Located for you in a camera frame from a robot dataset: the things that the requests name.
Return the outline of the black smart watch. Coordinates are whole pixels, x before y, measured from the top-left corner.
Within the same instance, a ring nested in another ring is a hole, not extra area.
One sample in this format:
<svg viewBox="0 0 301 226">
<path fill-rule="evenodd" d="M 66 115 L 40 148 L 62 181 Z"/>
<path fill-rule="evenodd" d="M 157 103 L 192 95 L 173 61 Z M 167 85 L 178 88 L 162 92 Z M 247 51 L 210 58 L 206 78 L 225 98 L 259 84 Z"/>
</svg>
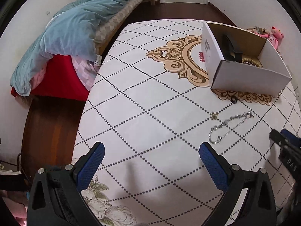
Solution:
<svg viewBox="0 0 301 226">
<path fill-rule="evenodd" d="M 231 35 L 222 35 L 221 51 L 225 60 L 242 63 L 243 51 Z"/>
</svg>

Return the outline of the red bed sheet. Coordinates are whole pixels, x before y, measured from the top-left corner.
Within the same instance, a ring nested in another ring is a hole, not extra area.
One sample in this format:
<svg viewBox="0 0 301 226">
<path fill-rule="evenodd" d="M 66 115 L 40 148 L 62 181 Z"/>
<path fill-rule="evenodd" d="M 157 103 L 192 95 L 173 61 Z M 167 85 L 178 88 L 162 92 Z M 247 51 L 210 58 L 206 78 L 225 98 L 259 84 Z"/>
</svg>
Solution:
<svg viewBox="0 0 301 226">
<path fill-rule="evenodd" d="M 30 80 L 30 96 L 86 101 L 89 90 L 75 72 L 71 56 L 55 55 Z"/>
</svg>

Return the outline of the white cardboard box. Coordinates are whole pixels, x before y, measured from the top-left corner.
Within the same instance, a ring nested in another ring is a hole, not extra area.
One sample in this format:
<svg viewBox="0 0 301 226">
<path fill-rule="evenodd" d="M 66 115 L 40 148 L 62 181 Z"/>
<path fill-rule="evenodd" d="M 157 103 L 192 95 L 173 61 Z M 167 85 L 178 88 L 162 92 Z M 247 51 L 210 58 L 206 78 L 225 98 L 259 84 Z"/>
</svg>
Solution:
<svg viewBox="0 0 301 226">
<path fill-rule="evenodd" d="M 240 46 L 242 63 L 224 59 L 223 34 L 231 35 Z M 212 90 L 276 96 L 292 80 L 283 59 L 267 39 L 238 27 L 204 22 L 201 51 Z"/>
</svg>

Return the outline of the patterned white tablecloth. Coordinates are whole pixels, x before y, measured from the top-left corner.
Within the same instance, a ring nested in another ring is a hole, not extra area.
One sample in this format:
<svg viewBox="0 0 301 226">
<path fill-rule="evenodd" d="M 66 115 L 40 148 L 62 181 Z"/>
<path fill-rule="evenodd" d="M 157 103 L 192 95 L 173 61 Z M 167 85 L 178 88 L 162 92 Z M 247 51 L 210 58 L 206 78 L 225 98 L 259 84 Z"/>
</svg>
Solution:
<svg viewBox="0 0 301 226">
<path fill-rule="evenodd" d="M 294 180 L 272 143 L 272 129 L 300 135 L 295 86 L 276 97 L 211 91 L 201 56 L 203 22 L 161 19 L 125 26 L 92 85 L 73 159 L 96 143 L 105 157 L 85 202 L 103 225 L 201 225 L 222 196 L 198 149 L 216 124 L 251 111 L 214 133 L 218 154 L 244 170 L 265 168 L 276 208 Z"/>
</svg>

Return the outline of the pink panther plush toy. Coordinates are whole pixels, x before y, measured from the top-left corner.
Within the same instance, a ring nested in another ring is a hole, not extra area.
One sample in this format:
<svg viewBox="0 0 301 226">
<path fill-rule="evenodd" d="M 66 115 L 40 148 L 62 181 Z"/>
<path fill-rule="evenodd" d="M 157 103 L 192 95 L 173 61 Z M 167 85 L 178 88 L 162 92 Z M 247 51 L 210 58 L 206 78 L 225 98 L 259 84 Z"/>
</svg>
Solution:
<svg viewBox="0 0 301 226">
<path fill-rule="evenodd" d="M 284 34 L 281 32 L 281 30 L 274 26 L 271 27 L 270 31 L 263 29 L 261 36 L 269 40 L 276 50 L 278 50 L 282 40 L 284 39 Z"/>
</svg>

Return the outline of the teal fluffy blanket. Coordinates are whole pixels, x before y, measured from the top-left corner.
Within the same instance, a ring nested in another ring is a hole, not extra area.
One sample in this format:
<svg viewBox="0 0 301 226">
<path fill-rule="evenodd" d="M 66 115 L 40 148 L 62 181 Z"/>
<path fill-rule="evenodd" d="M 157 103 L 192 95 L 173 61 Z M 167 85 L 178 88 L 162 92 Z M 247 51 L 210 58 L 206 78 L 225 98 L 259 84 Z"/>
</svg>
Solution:
<svg viewBox="0 0 301 226">
<path fill-rule="evenodd" d="M 97 28 L 121 11 L 130 0 L 76 0 L 58 11 L 17 64 L 10 85 L 19 96 L 30 95 L 32 79 L 55 55 L 94 61 Z"/>
</svg>

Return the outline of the bed with patterned mattress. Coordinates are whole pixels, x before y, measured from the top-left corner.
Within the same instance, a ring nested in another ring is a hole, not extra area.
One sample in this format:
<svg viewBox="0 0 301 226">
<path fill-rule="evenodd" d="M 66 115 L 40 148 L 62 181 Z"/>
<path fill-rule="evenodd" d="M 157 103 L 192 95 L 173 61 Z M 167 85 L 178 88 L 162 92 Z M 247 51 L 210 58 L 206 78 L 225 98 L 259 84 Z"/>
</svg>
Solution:
<svg viewBox="0 0 301 226">
<path fill-rule="evenodd" d="M 109 42 L 132 11 L 144 0 L 129 0 L 126 5 L 106 23 L 97 28 L 94 44 L 98 55 L 102 55 Z"/>
</svg>

